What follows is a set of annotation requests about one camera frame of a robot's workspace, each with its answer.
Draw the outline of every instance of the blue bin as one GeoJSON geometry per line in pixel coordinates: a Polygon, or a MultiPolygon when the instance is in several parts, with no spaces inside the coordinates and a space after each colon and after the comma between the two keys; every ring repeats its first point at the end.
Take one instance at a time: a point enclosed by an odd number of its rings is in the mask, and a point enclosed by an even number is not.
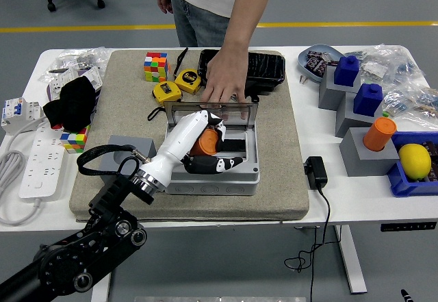
{"type": "MultiPolygon", "coordinates": [[[[397,150],[405,144],[432,141],[438,144],[438,132],[396,132],[392,141],[397,150]]],[[[391,192],[395,197],[438,195],[438,182],[410,182],[404,174],[402,164],[398,160],[389,170],[391,192]]]]}

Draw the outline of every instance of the gray plastic box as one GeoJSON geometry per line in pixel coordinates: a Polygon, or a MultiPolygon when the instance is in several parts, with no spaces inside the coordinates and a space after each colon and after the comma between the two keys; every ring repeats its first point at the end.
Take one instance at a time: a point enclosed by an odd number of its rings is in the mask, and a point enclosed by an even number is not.
{"type": "Polygon", "coordinates": [[[320,83],[318,107],[327,110],[337,110],[344,98],[345,92],[358,93],[361,87],[361,76],[357,75],[353,86],[336,85],[334,81],[336,67],[327,66],[320,83]]]}
{"type": "MultiPolygon", "coordinates": [[[[186,114],[203,108],[198,103],[166,103],[168,131],[186,114]]],[[[168,194],[202,194],[219,196],[251,196],[257,191],[260,181],[259,155],[255,115],[256,103],[226,103],[220,109],[209,109],[219,117],[226,118],[226,140],[245,140],[245,152],[220,152],[218,157],[243,157],[238,166],[215,175],[189,174],[184,165],[173,169],[172,180],[167,187],[168,194]]]]}
{"type": "Polygon", "coordinates": [[[339,145],[345,169],[349,177],[386,175],[399,160],[391,139],[382,151],[371,151],[363,145],[368,127],[351,127],[339,145]]]}
{"type": "Polygon", "coordinates": [[[355,93],[346,92],[336,111],[335,136],[338,138],[343,138],[350,127],[371,127],[372,123],[381,116],[378,110],[373,117],[355,114],[353,112],[355,97],[355,93]]]}
{"type": "MultiPolygon", "coordinates": [[[[130,145],[135,147],[140,153],[146,157],[152,158],[157,155],[153,140],[150,138],[134,138],[131,136],[110,136],[108,144],[118,144],[120,146],[130,145]]],[[[128,151],[117,151],[115,153],[105,153],[101,157],[100,171],[117,171],[120,163],[131,155],[128,151]]],[[[136,169],[134,161],[129,161],[123,166],[122,173],[125,175],[131,174],[136,169]]],[[[103,182],[107,182],[111,177],[109,175],[101,175],[103,182]]]]}

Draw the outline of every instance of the orange object in box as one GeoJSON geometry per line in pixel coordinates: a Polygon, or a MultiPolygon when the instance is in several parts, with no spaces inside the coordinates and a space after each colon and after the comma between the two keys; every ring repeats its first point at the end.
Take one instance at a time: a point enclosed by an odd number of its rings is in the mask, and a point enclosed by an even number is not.
{"type": "Polygon", "coordinates": [[[199,139],[194,143],[189,155],[214,155],[218,151],[219,135],[214,129],[205,129],[199,139]]]}
{"type": "Polygon", "coordinates": [[[393,120],[379,117],[363,137],[363,145],[371,151],[381,151],[396,131],[397,125],[393,120]]]}

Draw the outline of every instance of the table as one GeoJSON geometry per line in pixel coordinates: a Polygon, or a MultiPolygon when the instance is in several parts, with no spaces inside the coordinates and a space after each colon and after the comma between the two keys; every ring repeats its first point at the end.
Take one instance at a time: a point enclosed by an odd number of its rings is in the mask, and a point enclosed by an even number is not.
{"type": "MultiPolygon", "coordinates": [[[[324,194],[331,203],[330,225],[347,225],[351,223],[394,223],[394,222],[420,222],[436,221],[438,219],[438,196],[436,197],[410,197],[405,199],[394,198],[389,189],[389,180],[382,177],[347,177],[344,163],[339,152],[340,138],[336,138],[335,112],[318,108],[318,84],[307,81],[300,84],[300,72],[297,58],[301,51],[307,47],[258,47],[253,49],[273,50],[283,54],[286,59],[286,75],[291,94],[292,106],[295,113],[296,127],[300,140],[302,160],[310,155],[320,155],[324,159],[328,175],[328,183],[323,189],[324,194]]],[[[356,51],[364,47],[335,47],[342,53],[356,51]]],[[[45,92],[46,84],[38,81],[39,76],[47,69],[52,61],[62,50],[48,50],[41,54],[36,67],[30,77],[23,96],[28,101],[38,101],[44,105],[48,99],[45,92]]],[[[422,131],[423,127],[410,121],[397,119],[399,131],[422,131]]],[[[0,147],[3,152],[8,136],[5,137],[0,147]]],[[[32,133],[23,134],[14,143],[17,149],[28,154],[32,133]]],[[[0,231],[42,231],[42,230],[67,230],[81,229],[83,223],[77,223],[68,208],[68,200],[76,174],[76,155],[69,155],[66,165],[66,178],[61,197],[54,202],[44,203],[37,217],[25,225],[8,227],[1,225],[0,231]]],[[[14,208],[14,213],[1,209],[3,216],[12,219],[26,215],[31,204],[23,203],[18,198],[19,180],[16,180],[3,198],[3,205],[14,208]]],[[[259,224],[284,224],[294,226],[321,225],[326,219],[326,205],[315,191],[309,190],[310,208],[307,215],[300,221],[251,221],[238,223],[218,222],[160,222],[143,223],[148,228],[165,227],[200,227],[214,225],[259,225],[259,224]]],[[[350,287],[356,290],[355,278],[358,281],[357,292],[366,291],[361,277],[360,265],[355,255],[354,243],[348,226],[342,232],[342,251],[344,254],[350,287]]]]}

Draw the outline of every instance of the black cloth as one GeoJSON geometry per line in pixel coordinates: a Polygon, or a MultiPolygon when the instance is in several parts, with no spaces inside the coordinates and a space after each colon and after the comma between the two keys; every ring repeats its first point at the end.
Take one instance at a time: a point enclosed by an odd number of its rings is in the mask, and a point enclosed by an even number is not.
{"type": "Polygon", "coordinates": [[[78,77],[61,89],[60,98],[47,103],[42,109],[50,126],[61,125],[67,131],[77,132],[91,123],[96,103],[96,92],[87,77],[78,77]]]}

